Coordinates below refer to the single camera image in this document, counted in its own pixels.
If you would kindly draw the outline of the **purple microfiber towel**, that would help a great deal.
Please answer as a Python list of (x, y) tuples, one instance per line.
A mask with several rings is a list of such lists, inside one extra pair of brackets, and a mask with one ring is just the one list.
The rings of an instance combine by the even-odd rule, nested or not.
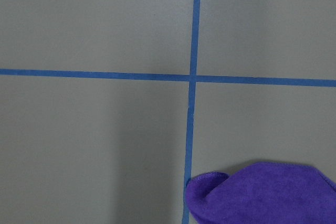
[(233, 175), (202, 174), (185, 200), (198, 223), (335, 223), (335, 183), (307, 165), (259, 162)]

